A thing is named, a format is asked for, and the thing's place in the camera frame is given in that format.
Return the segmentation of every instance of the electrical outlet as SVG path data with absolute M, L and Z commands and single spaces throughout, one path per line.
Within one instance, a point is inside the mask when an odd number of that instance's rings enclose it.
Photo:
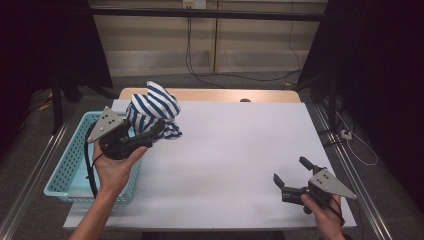
M 194 9 L 194 0 L 183 0 L 184 9 Z
M 343 139 L 346 139 L 346 140 L 352 140 L 352 133 L 351 132 L 349 132 L 349 131 L 346 131 L 346 130 L 342 130 L 341 132 L 340 132 L 340 136 L 343 138 Z
M 206 9 L 206 0 L 195 0 L 194 1 L 195 9 Z

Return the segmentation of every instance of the black strap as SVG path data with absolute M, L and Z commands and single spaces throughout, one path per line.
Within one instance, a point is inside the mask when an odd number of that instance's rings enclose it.
M 94 126 L 96 125 L 96 122 L 92 123 L 90 127 L 87 130 L 87 133 L 85 135 L 85 141 L 84 141 L 84 155 L 85 155 L 85 165 L 87 167 L 87 179 L 90 183 L 91 192 L 93 193 L 93 197 L 97 197 L 97 185 L 96 185 L 96 179 L 94 177 L 94 164 L 90 164 L 90 157 L 88 156 L 88 137 L 91 134 L 91 131 L 93 130 Z

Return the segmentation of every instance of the wall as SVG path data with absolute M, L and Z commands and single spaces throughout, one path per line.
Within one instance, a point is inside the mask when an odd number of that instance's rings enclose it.
M 91 6 L 182 8 L 182 1 L 102 1 Z M 207 1 L 207 9 L 323 13 L 326 1 Z M 187 73 L 188 20 L 95 16 L 112 76 Z M 192 19 L 195 72 L 291 71 L 302 68 L 319 23 Z

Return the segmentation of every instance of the silver gripper plate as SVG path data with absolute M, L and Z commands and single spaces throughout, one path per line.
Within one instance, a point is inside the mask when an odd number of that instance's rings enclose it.
M 96 125 L 91 131 L 87 142 L 94 142 L 96 139 L 101 138 L 103 135 L 117 128 L 122 123 L 124 123 L 124 120 L 106 106 L 99 119 L 97 120 Z
M 356 195 L 327 169 L 323 169 L 315 174 L 311 179 L 309 179 L 309 182 L 325 192 L 356 199 Z

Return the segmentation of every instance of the black curtain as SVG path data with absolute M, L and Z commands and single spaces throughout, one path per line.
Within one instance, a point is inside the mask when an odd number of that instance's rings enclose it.
M 87 0 L 21 0 L 4 2 L 0 8 L 0 110 L 8 115 L 1 125 L 1 152 L 27 116 L 31 94 L 51 88 L 53 76 L 66 76 L 59 84 L 67 97 L 85 83 L 113 87 L 93 16 L 55 11 L 55 6 L 89 4 Z
M 350 17 L 345 29 L 321 23 L 299 82 L 334 66 L 338 93 L 354 120 L 424 212 L 422 4 L 357 0 L 347 9 L 345 2 L 329 1 L 327 13 Z M 312 87 L 317 101 L 329 94 L 328 80 Z

